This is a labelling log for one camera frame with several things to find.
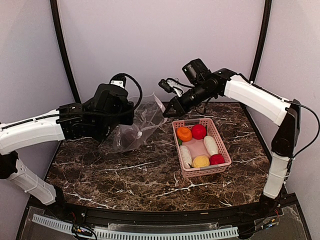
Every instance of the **white arm segment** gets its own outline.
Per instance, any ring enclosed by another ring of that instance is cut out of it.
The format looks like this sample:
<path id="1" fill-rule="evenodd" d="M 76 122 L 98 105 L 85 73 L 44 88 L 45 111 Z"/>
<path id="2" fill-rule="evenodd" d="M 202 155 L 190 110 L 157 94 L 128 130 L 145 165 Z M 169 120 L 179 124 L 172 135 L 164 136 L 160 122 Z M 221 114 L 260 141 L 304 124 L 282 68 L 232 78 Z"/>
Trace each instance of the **white arm segment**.
<path id="1" fill-rule="evenodd" d="M 269 176 L 263 189 L 263 194 L 269 198 L 275 199 L 282 188 L 282 184 L 287 176 L 287 166 L 290 158 L 279 156 L 272 153 L 272 162 L 269 170 Z"/>
<path id="2" fill-rule="evenodd" d="M 243 103 L 271 119 L 280 126 L 290 103 L 281 101 L 271 94 L 252 86 L 240 75 L 233 75 L 225 85 L 224 95 Z"/>
<path id="3" fill-rule="evenodd" d="M 53 185 L 46 183 L 30 171 L 20 159 L 16 161 L 15 167 L 18 172 L 7 178 L 9 182 L 18 185 L 25 193 L 35 196 L 44 205 L 50 205 L 56 201 L 56 190 Z"/>
<path id="4" fill-rule="evenodd" d="M 59 111 L 52 110 L 33 119 L 53 114 L 59 114 Z M 60 124 L 56 123 L 57 119 L 59 119 L 58 116 L 49 117 L 12 126 L 7 129 L 2 128 L 12 123 L 0 124 L 0 154 L 6 155 L 17 149 L 39 143 L 64 140 L 63 130 Z"/>

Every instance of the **clear plastic bag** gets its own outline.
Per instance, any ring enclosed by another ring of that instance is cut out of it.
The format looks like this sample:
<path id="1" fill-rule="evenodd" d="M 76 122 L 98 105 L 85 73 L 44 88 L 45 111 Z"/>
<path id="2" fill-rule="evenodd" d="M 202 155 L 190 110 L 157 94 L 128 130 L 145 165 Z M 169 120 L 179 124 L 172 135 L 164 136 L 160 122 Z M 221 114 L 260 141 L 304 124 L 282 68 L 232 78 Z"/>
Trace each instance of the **clear plastic bag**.
<path id="1" fill-rule="evenodd" d="M 138 98 L 134 96 L 129 101 L 136 103 Z M 144 144 L 154 131 L 167 121 L 163 116 L 165 109 L 154 93 L 144 96 L 134 112 L 133 125 L 119 125 L 117 128 L 113 139 L 115 152 L 132 151 Z"/>

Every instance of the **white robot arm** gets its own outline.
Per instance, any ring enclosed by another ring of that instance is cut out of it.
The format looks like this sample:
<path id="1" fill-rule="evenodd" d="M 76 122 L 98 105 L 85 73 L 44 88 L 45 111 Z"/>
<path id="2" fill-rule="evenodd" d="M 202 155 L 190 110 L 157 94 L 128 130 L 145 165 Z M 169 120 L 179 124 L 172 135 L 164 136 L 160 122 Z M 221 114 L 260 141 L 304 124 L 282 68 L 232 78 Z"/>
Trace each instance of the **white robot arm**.
<path id="1" fill-rule="evenodd" d="M 300 130 L 300 107 L 285 98 L 266 91 L 237 74 L 223 68 L 211 72 L 200 59 L 186 64 L 182 71 L 194 86 L 181 96 L 175 96 L 163 113 L 165 117 L 177 117 L 187 113 L 208 98 L 218 95 L 239 101 L 272 120 L 279 129 L 272 141 L 272 162 L 263 195 L 276 199 L 291 166 L 294 147 Z M 173 92 L 162 79 L 159 86 Z"/>
<path id="2" fill-rule="evenodd" d="M 126 77 L 139 88 L 140 98 L 135 106 L 127 99 Z M 117 74 L 110 82 L 100 84 L 94 97 L 84 104 L 71 103 L 34 118 L 0 124 L 0 179 L 18 185 L 44 205 L 63 205 L 62 190 L 29 170 L 15 151 L 39 143 L 82 137 L 103 142 L 118 124 L 132 125 L 134 110 L 142 99 L 140 85 L 125 73 Z"/>

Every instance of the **marble tabletop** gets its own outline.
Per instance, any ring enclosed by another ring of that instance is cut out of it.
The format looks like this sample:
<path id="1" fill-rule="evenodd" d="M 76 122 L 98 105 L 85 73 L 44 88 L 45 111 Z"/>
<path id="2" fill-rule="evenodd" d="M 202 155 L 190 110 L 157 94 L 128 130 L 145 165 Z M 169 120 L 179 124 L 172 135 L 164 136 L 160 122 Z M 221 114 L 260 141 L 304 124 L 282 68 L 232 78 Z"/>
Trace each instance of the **marble tabletop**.
<path id="1" fill-rule="evenodd" d="M 180 119 L 204 116 L 194 110 Z M 191 211 L 257 202 L 270 163 L 239 103 L 209 103 L 211 118 L 232 164 L 223 173 L 184 179 L 172 121 L 159 127 L 139 149 L 115 153 L 90 138 L 64 141 L 47 181 L 63 189 L 68 203 L 131 211 Z"/>

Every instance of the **red toy tomato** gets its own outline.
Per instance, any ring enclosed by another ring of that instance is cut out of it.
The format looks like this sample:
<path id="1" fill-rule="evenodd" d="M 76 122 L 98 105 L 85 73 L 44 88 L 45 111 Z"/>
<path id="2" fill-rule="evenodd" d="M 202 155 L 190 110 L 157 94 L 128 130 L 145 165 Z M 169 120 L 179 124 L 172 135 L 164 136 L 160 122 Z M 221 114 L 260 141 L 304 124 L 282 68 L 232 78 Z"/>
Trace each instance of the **red toy tomato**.
<path id="1" fill-rule="evenodd" d="M 200 140 L 203 139 L 207 135 L 207 130 L 201 124 L 194 125 L 191 129 L 192 137 Z"/>
<path id="2" fill-rule="evenodd" d="M 221 154 L 215 154 L 210 157 L 210 165 L 224 164 L 225 159 Z"/>

